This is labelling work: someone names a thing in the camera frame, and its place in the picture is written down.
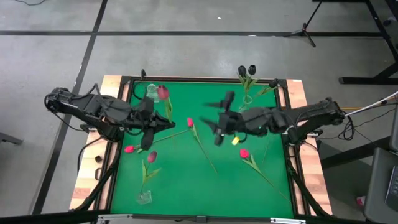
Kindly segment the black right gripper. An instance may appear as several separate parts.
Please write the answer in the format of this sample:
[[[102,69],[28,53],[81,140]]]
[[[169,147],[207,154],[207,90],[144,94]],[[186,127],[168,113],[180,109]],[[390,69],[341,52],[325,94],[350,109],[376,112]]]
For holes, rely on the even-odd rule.
[[[212,133],[215,135],[215,145],[220,146],[224,140],[224,134],[232,135],[235,132],[245,133],[247,131],[242,114],[229,111],[234,100],[235,93],[227,91],[223,100],[217,103],[205,103],[205,106],[214,108],[223,108],[226,112],[218,115],[218,124],[206,118],[200,118],[202,122],[207,124]]]

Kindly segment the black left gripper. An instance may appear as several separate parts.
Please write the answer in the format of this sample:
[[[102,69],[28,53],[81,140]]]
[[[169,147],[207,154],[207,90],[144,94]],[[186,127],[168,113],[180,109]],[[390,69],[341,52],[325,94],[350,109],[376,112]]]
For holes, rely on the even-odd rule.
[[[165,116],[161,116],[154,110],[154,100],[144,97],[140,101],[140,110],[131,109],[127,119],[127,132],[132,133],[138,129],[138,133],[144,133],[141,139],[141,149],[148,151],[154,142],[154,136],[160,131],[174,127],[172,121],[172,103],[170,97],[165,100]]]

